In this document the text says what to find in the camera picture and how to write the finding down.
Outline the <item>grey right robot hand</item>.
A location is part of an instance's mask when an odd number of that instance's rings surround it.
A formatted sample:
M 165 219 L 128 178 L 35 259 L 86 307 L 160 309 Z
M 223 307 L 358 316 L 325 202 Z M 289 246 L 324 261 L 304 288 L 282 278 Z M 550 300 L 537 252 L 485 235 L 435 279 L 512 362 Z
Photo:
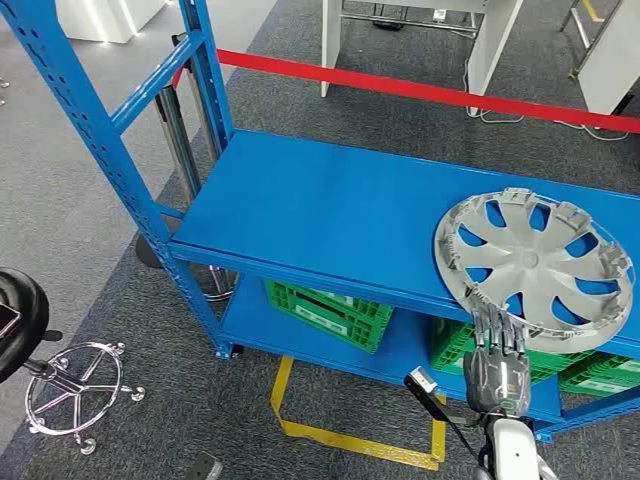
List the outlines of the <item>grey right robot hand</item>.
M 525 328 L 502 309 L 472 311 L 475 348 L 463 357 L 467 403 L 478 413 L 525 416 L 531 402 Z

